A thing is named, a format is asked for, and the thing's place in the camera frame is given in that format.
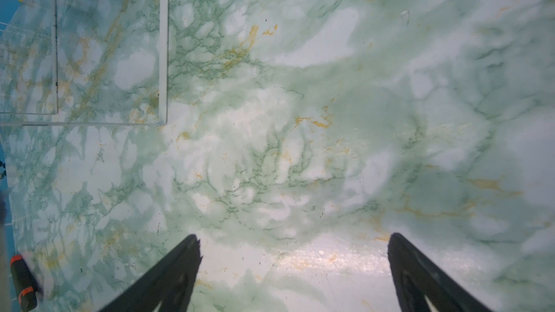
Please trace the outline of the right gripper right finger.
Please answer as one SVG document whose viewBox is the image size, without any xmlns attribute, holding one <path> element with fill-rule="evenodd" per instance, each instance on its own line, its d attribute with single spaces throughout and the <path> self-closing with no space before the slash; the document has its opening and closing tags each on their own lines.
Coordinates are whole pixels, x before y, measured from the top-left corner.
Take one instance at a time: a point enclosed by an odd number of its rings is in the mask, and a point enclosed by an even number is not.
<svg viewBox="0 0 555 312">
<path fill-rule="evenodd" d="M 400 233 L 387 247 L 398 303 L 402 311 L 489 311 Z"/>
</svg>

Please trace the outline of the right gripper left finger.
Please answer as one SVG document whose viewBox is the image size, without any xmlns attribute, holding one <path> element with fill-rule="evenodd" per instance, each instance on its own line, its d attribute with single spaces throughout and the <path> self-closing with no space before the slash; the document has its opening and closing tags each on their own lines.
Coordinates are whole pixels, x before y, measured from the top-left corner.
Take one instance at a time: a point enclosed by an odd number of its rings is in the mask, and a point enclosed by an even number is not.
<svg viewBox="0 0 555 312">
<path fill-rule="evenodd" d="M 188 235 L 103 311 L 186 311 L 202 261 L 200 240 Z"/>
</svg>

